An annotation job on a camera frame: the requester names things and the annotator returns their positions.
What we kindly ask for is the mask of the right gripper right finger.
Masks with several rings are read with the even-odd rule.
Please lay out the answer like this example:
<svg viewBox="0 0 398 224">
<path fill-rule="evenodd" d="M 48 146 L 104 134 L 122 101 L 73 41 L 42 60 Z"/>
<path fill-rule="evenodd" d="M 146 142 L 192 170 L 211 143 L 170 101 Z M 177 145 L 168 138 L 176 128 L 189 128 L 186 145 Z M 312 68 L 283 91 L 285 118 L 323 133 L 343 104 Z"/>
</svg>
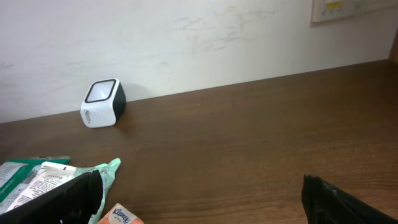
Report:
<svg viewBox="0 0 398 224">
<path fill-rule="evenodd" d="M 319 176 L 303 177 L 301 199 L 308 224 L 397 224 L 395 218 Z"/>
</svg>

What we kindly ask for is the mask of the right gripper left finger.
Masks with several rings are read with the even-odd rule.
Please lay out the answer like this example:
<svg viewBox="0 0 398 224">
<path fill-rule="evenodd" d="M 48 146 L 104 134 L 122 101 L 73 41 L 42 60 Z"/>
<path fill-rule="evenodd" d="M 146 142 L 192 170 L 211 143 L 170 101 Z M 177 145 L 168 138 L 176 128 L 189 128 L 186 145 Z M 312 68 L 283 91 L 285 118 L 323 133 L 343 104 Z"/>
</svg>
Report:
<svg viewBox="0 0 398 224">
<path fill-rule="evenodd" d="M 98 170 L 86 172 L 1 215 L 1 223 L 88 223 L 103 198 Z"/>
</svg>

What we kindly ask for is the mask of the orange Kleenex tissue pack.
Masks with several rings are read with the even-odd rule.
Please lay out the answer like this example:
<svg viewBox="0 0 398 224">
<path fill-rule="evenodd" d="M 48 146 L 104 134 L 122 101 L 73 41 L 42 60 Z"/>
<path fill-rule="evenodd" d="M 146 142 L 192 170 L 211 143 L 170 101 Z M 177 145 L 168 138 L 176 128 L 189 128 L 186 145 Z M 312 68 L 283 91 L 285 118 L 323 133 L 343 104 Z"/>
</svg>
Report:
<svg viewBox="0 0 398 224">
<path fill-rule="evenodd" d="M 144 222 L 117 203 L 97 224 L 144 224 Z"/>
</svg>

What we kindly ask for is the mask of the white lotion tube gold cap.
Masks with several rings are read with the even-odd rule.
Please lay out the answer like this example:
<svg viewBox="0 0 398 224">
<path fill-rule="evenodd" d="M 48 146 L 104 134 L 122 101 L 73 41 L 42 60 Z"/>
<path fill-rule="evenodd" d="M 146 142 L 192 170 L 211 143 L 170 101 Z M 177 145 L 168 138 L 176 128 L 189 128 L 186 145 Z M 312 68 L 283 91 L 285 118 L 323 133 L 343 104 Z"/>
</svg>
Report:
<svg viewBox="0 0 398 224">
<path fill-rule="evenodd" d="M 54 162 L 35 166 L 28 177 L 5 198 L 1 213 L 11 211 L 72 180 L 76 170 L 76 167 Z"/>
</svg>

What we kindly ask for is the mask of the mint green tissue pack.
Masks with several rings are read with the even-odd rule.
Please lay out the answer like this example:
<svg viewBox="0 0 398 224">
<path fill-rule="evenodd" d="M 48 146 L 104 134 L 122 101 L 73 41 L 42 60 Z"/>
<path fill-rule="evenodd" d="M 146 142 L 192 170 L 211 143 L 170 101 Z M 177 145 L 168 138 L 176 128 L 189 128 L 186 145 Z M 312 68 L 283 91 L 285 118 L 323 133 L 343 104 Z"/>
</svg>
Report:
<svg viewBox="0 0 398 224">
<path fill-rule="evenodd" d="M 98 211 L 90 217 L 88 224 L 96 224 L 101 217 L 103 212 L 105 203 L 106 203 L 106 196 L 108 194 L 108 190 L 111 188 L 115 178 L 116 178 L 116 171 L 118 170 L 119 166 L 121 165 L 120 158 L 113 159 L 108 164 L 100 164 L 94 167 L 77 167 L 74 173 L 74 177 L 78 177 L 86 172 L 93 172 L 94 170 L 99 170 L 100 176 L 103 182 L 103 194 L 101 199 L 101 205 Z"/>
</svg>

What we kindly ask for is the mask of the green 3M wipes pack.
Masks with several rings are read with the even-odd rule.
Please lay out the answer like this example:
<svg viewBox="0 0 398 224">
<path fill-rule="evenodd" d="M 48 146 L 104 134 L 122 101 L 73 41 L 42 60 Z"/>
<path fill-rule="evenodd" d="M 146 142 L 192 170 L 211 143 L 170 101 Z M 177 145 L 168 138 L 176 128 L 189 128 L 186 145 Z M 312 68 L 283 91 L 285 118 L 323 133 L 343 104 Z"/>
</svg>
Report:
<svg viewBox="0 0 398 224">
<path fill-rule="evenodd" d="M 5 213 L 20 193 L 36 176 L 43 162 L 67 164 L 65 157 L 30 157 L 27 159 L 8 159 L 1 164 L 1 214 Z"/>
</svg>

